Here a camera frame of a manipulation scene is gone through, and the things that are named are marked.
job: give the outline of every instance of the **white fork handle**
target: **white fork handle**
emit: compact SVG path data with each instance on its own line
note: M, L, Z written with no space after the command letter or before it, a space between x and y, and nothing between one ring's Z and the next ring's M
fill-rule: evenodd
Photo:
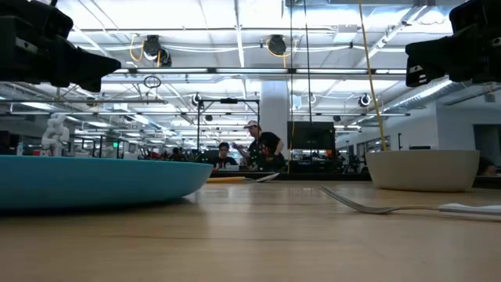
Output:
M459 212L478 215L501 215L501 205L471 207L464 204L443 204L438 207L440 212Z

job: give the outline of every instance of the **plate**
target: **plate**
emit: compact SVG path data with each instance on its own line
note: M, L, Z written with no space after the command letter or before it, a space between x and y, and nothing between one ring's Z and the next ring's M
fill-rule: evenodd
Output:
M0 156L0 209L145 204L189 195L211 164L78 157Z

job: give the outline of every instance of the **white column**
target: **white column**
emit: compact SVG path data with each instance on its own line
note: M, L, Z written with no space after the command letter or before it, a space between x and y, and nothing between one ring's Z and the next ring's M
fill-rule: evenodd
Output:
M289 157L287 150L287 120L289 119L289 90L287 81L263 81L261 83L261 120L263 132L275 133L284 143L282 154Z

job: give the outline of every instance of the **cap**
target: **cap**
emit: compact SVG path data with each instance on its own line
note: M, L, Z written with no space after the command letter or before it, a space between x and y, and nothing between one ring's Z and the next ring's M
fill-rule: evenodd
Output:
M253 127L253 126L259 126L258 122L257 121L249 121L249 122L247 122L247 125L244 126L244 128L249 128L249 127Z

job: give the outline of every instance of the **black shirt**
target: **black shirt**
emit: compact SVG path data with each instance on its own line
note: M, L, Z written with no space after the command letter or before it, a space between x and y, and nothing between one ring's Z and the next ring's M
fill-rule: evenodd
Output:
M220 158L219 156L212 157L208 163L214 165L215 168L226 168L226 165L238 165L232 157Z
M259 140L254 140L249 146L251 164L263 166L269 157L274 157L277 161L274 166L282 166L284 162L282 153L275 156L279 142L280 138L275 133L263 132Z

